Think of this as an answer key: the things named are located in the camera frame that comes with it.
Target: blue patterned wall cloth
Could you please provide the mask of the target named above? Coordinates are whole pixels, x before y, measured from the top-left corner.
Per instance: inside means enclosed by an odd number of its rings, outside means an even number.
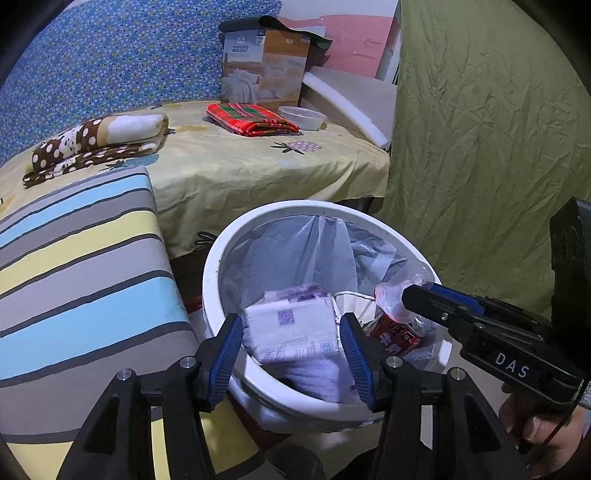
[[[0,166],[94,116],[219,99],[219,23],[280,8],[278,0],[91,0],[65,10],[0,89]]]

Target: folded red plaid cloth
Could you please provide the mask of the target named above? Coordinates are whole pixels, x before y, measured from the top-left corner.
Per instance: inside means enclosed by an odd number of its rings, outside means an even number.
[[[245,137],[300,132],[297,125],[258,105],[213,103],[206,113],[221,126]]]

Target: red label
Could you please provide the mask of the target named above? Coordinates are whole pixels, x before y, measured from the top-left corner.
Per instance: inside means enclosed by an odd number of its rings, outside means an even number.
[[[421,342],[420,337],[408,325],[392,320],[385,313],[370,336],[382,342],[388,353],[398,356],[406,355]]]

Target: folded brown blanket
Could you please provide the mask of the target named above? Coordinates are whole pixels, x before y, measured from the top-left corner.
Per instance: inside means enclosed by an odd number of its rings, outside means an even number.
[[[33,172],[22,178],[25,188],[112,160],[156,152],[168,128],[159,114],[111,115],[87,120],[42,142],[33,151]]]

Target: green tent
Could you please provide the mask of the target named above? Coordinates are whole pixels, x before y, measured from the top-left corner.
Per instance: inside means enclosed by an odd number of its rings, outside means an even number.
[[[591,200],[591,97],[511,0],[401,0],[387,197],[378,217],[444,284],[549,316],[550,217]]]

